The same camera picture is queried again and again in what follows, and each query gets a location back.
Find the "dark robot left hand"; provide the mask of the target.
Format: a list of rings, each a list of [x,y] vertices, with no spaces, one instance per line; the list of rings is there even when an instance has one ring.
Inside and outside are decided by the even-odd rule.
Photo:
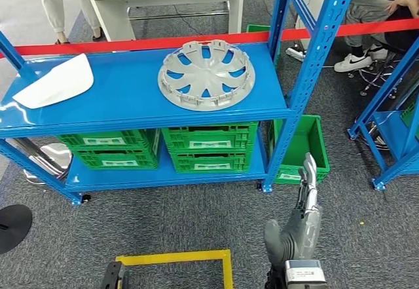
[[[129,272],[121,261],[108,264],[100,289],[129,289]]]

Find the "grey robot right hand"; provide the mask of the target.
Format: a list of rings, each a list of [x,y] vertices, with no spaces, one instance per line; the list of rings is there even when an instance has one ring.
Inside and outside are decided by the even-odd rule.
[[[269,220],[265,225],[268,260],[276,268],[289,260],[311,259],[320,235],[322,207],[317,202],[317,163],[307,152],[299,173],[298,200],[287,224],[280,228],[276,220]]]

